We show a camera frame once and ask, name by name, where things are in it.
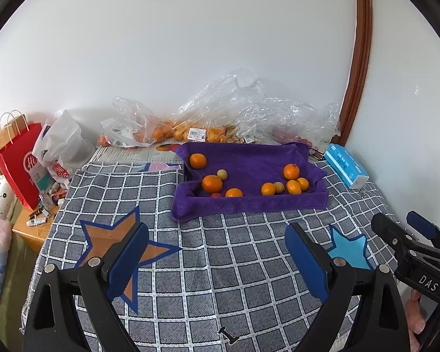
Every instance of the human hand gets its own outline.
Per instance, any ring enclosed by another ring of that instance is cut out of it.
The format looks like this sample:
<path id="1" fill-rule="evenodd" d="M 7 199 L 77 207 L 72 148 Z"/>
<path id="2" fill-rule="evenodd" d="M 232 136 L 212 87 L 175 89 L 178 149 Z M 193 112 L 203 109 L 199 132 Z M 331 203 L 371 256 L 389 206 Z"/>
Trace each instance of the human hand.
<path id="1" fill-rule="evenodd" d="M 417 352 L 420 348 L 416 334 L 420 334 L 425 328 L 425 320 L 420 314 L 419 307 L 420 292 L 412 289 L 411 297 L 404 304 L 404 312 L 406 313 L 407 328 L 409 330 L 409 342 L 411 343 L 411 352 Z"/>

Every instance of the checkered tablecloth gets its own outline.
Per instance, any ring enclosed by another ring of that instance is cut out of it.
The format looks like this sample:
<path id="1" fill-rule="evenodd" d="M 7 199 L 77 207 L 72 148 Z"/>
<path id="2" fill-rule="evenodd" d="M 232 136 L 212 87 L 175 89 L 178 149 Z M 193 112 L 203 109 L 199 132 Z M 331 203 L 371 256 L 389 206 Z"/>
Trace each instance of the checkered tablecloth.
<path id="1" fill-rule="evenodd" d="M 67 199 L 43 246 L 29 287 L 22 320 L 43 267 L 71 268 L 87 243 L 80 220 L 113 224 L 140 207 L 141 220 L 154 241 L 182 250 L 139 268 L 138 313 L 120 298 L 113 305 L 130 336 L 144 352 L 291 351 L 299 343 L 321 305 L 306 288 L 285 247 L 285 227 L 298 222 L 308 236 L 331 246 L 329 225 L 347 237 L 365 234 L 372 266 L 395 269 L 390 249 L 370 228 L 373 214 L 395 220 L 378 188 L 368 182 L 349 190 L 325 161 L 329 190 L 325 210 L 212 215 L 187 223 L 170 215 L 182 170 L 141 172 L 134 163 L 90 163 L 78 171 Z M 75 298 L 83 330 L 93 351 L 102 351 L 81 297 Z M 353 297 L 340 336 L 351 328 L 358 298 Z M 219 336 L 240 339 L 233 345 Z"/>

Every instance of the blue gripper pad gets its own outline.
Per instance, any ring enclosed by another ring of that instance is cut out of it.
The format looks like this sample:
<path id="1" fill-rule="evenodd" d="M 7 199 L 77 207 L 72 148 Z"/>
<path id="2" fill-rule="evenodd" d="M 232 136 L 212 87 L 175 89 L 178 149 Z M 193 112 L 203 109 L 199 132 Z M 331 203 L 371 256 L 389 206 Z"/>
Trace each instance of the blue gripper pad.
<path id="1" fill-rule="evenodd" d="M 116 263 L 114 263 L 112 269 L 108 272 L 106 297 L 110 302 L 124 293 L 128 281 L 134 274 L 134 270 L 137 268 L 140 258 L 147 248 L 148 241 L 148 228 L 142 223 L 118 257 Z"/>
<path id="2" fill-rule="evenodd" d="M 415 211 L 410 211 L 407 213 L 406 222 L 416 229 L 420 234 L 422 234 L 427 239 L 436 239 L 437 231 L 435 225 L 427 221 L 420 214 Z"/>
<path id="3" fill-rule="evenodd" d="M 326 274 L 292 225 L 288 225 L 285 229 L 285 246 L 300 270 L 310 293 L 325 303 L 329 295 Z"/>

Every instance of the brown wooden trim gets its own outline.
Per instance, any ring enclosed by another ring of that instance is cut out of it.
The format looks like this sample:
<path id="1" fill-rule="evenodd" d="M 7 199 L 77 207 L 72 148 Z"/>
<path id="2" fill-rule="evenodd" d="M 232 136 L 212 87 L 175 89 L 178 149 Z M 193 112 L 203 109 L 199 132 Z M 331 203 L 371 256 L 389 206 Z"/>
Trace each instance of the brown wooden trim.
<path id="1" fill-rule="evenodd" d="M 352 55 L 351 72 L 339 116 L 341 136 L 334 136 L 332 143 L 345 145 L 364 90 L 370 49 L 372 46 L 373 9 L 372 0 L 356 0 L 357 23 L 355 27 L 355 43 Z"/>

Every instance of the fingernail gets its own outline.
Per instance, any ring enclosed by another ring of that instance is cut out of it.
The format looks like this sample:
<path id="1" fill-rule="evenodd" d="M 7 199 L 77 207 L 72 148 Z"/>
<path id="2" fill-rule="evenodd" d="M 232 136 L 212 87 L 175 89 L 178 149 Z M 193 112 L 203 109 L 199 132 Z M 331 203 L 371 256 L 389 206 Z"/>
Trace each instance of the fingernail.
<path id="1" fill-rule="evenodd" d="M 420 334 L 424 330 L 424 327 L 425 327 L 425 321 L 423 321 L 423 320 L 418 321 L 416 323 L 416 325 L 414 326 L 414 332 L 416 334 Z"/>

